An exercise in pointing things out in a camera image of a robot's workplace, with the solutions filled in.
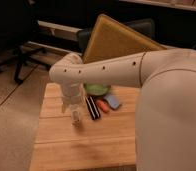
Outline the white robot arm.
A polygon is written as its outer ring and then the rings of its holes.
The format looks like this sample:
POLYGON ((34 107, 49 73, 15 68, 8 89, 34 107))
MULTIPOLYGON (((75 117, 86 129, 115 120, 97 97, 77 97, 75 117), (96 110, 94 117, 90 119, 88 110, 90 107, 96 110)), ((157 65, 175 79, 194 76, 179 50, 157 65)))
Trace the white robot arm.
POLYGON ((196 171, 196 50, 142 52, 85 64, 69 53, 50 69, 63 101, 81 83, 135 87, 137 171, 196 171))

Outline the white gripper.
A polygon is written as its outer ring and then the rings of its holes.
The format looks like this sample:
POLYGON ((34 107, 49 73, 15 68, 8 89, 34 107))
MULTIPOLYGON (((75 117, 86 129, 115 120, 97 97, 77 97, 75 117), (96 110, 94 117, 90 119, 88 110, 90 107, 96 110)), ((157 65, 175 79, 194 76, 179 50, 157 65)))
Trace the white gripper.
MULTIPOLYGON (((83 90, 80 84, 61 84, 61 112, 65 113, 71 105, 80 105, 83 103, 83 90)), ((71 109, 71 119, 73 125, 81 123, 81 111, 78 106, 71 109)))

